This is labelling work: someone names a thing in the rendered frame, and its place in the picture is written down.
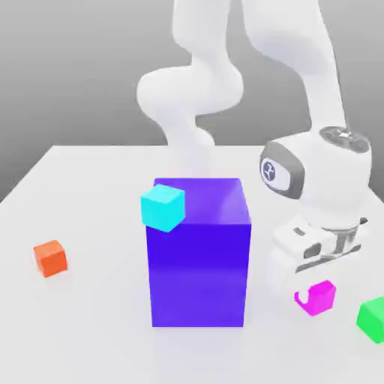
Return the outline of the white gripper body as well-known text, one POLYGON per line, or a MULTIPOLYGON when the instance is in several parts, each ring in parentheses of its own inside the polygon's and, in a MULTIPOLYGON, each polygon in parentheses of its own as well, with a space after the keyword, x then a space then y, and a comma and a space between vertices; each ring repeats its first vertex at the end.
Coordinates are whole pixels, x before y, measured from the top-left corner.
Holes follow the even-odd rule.
POLYGON ((358 244, 336 259, 323 260, 297 271, 297 262, 275 247, 267 259, 266 283, 274 293, 295 293, 326 280, 336 284, 356 272, 361 261, 361 248, 358 244))

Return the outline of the small magenta cube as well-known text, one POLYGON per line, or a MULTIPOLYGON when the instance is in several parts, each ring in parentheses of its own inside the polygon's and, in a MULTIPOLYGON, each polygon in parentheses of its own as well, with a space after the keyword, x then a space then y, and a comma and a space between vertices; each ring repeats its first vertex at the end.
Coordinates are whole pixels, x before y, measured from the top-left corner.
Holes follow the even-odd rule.
POLYGON ((333 307, 336 286, 330 280, 324 280, 310 287, 310 296, 308 303, 301 303, 297 299, 295 292, 295 302, 310 316, 314 317, 333 307))

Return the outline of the small green cube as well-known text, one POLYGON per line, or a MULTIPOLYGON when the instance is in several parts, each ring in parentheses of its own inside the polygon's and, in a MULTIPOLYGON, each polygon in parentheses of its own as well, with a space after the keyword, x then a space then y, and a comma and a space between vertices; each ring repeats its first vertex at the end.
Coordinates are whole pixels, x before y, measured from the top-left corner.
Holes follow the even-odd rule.
POLYGON ((384 296, 361 304, 356 325, 374 343, 384 342, 384 296))

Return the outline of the small cyan cube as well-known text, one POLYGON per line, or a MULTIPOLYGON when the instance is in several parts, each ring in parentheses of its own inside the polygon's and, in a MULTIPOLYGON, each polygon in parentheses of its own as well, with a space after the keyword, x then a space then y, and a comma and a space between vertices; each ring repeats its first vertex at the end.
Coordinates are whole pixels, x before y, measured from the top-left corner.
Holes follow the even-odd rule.
POLYGON ((164 233, 171 232, 185 219, 185 192, 156 184, 140 197, 142 223, 164 233))

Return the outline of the small orange cube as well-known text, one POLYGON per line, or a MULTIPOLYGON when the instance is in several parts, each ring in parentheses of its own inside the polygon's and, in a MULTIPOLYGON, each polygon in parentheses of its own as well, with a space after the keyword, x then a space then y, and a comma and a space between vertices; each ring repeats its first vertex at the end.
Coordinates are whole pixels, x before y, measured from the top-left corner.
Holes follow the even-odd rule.
POLYGON ((37 267, 45 278, 68 269, 65 250, 57 240, 34 247, 37 267))

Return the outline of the large blue box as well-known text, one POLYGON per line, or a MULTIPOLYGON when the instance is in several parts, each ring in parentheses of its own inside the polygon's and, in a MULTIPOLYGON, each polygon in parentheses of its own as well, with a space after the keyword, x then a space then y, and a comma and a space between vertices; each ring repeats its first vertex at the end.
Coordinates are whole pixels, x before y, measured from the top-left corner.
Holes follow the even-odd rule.
POLYGON ((244 324, 251 216, 237 178, 156 178, 185 192, 185 219, 147 228, 154 327, 244 324))

